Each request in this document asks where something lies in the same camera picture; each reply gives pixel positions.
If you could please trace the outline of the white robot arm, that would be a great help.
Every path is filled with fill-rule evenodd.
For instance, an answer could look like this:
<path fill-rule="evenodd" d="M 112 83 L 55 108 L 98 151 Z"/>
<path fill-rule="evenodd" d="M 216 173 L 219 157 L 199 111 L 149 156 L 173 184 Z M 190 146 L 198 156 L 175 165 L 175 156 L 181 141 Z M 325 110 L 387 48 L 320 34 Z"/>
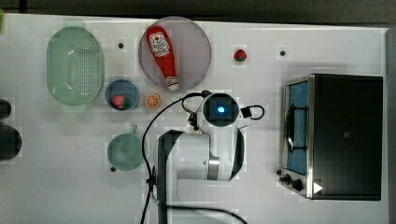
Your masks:
<path fill-rule="evenodd" d="M 170 130 L 154 151 L 157 167 L 158 224 L 226 224 L 223 211 L 185 205 L 180 179 L 230 181 L 243 166 L 245 143 L 239 104 L 227 93 L 206 91 L 197 110 L 198 133 Z"/>

